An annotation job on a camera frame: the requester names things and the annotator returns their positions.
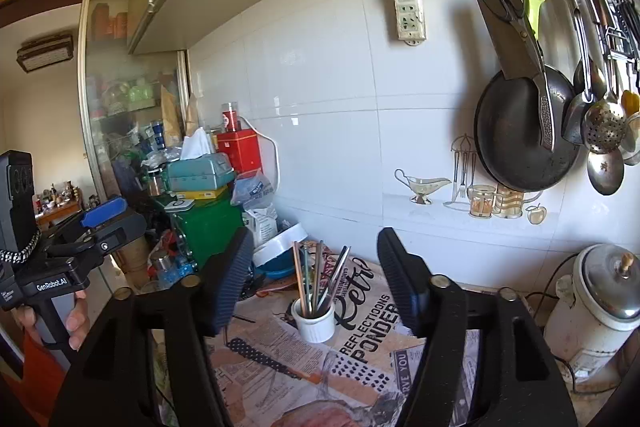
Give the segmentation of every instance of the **rice cooker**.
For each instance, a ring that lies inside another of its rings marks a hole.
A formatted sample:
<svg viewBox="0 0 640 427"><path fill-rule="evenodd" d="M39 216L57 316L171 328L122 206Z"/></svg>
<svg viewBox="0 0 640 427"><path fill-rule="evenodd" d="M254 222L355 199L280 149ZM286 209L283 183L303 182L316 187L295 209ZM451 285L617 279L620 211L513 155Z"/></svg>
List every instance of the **rice cooker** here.
<svg viewBox="0 0 640 427"><path fill-rule="evenodd" d="M571 365L576 381L587 380L640 325L640 260L617 245L586 248L573 273L557 281L556 295L546 343ZM570 381L568 371L561 371Z"/></svg>

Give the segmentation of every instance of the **yellow box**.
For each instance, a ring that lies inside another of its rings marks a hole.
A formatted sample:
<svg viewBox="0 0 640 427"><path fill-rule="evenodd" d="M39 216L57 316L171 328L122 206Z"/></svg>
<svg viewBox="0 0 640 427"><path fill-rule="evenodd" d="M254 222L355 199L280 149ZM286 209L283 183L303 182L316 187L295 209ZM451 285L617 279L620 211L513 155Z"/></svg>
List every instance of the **yellow box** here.
<svg viewBox="0 0 640 427"><path fill-rule="evenodd" d="M188 192L174 192L179 200L217 200L226 191L226 186L216 190L189 190Z"/></svg>

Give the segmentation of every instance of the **green box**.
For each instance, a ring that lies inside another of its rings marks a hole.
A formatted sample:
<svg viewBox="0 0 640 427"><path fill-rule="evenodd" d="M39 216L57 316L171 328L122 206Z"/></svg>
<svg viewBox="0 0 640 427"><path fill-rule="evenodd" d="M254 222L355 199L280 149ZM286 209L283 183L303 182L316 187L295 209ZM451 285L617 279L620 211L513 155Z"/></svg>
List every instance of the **green box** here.
<svg viewBox="0 0 640 427"><path fill-rule="evenodd" d="M222 253L238 227L242 227L240 206L231 206L231 198L196 200L189 210L173 212L171 222L181 251L191 251L202 268L207 259Z"/></svg>

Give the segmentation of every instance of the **wall light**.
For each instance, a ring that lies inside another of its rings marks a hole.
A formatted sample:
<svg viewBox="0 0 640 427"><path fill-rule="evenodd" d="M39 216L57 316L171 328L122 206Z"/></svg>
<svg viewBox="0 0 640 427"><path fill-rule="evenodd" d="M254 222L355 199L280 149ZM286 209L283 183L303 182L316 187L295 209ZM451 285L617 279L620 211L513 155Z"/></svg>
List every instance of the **wall light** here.
<svg viewBox="0 0 640 427"><path fill-rule="evenodd" d="M16 61L25 73L39 70L74 57L71 33L58 33L25 42L18 50Z"/></svg>

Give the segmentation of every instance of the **chopsticks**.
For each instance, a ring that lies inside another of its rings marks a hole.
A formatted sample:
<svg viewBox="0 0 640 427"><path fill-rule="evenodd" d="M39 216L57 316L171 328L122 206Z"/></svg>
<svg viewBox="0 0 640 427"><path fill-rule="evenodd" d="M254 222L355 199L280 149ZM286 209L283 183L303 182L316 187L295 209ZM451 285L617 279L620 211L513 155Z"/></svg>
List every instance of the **chopsticks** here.
<svg viewBox="0 0 640 427"><path fill-rule="evenodd" d="M295 241L293 243L293 261L296 267L296 279L298 280L298 293L300 294L300 310L306 319L317 319L325 315L331 308L337 289L338 279L344 263L347 261L351 247L342 247L338 256L334 270L329 276L329 280L322 292L320 291L320 280L324 271L324 242L319 241L316 245L316 256L314 263L314 279L311 280L309 271L308 251Z"/></svg>

